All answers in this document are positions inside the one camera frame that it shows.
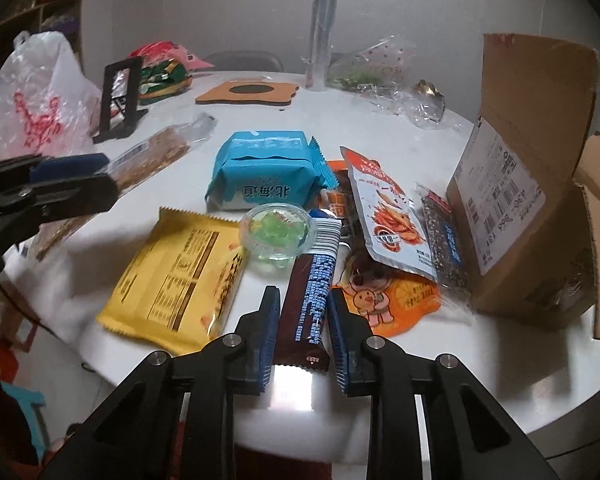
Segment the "gray chair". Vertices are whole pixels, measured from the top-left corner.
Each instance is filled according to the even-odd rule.
[[[264,50],[227,50],[205,57],[215,70],[251,70],[254,72],[284,72],[282,61]]]

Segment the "cartoon character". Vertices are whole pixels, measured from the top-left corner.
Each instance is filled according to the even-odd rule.
[[[366,251],[360,251],[350,259],[349,280],[342,285],[360,316],[367,318],[371,328],[382,323],[391,323],[394,316],[389,309],[390,299],[385,291],[392,277],[381,264],[373,261]]]

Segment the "white plastic bag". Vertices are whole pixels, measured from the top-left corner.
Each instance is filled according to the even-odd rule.
[[[60,32],[17,44],[0,69],[0,160],[92,152],[100,95]]]

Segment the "blue plastic stool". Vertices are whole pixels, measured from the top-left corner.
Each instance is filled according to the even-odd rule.
[[[46,406],[45,396],[40,392],[30,392],[24,388],[19,388],[9,383],[3,383],[2,381],[0,381],[0,384],[2,385],[2,390],[18,402],[24,417],[27,419],[29,431],[31,432],[31,443],[36,449],[38,461],[40,462],[46,451],[46,444],[43,428],[40,427],[35,409],[40,406]]]

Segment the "silver screw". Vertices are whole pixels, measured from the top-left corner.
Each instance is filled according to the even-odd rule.
[[[147,360],[149,361],[149,364],[152,364],[153,366],[160,366],[167,360],[168,355],[169,354],[163,350],[156,350],[147,356]]]
[[[372,335],[366,338],[366,345],[374,350],[381,349],[385,344],[384,338],[379,335]]]
[[[458,366],[458,358],[451,354],[442,354],[440,356],[440,364],[445,368],[455,368]]]
[[[242,342],[242,338],[237,334],[227,334],[222,338],[224,346],[238,346]]]

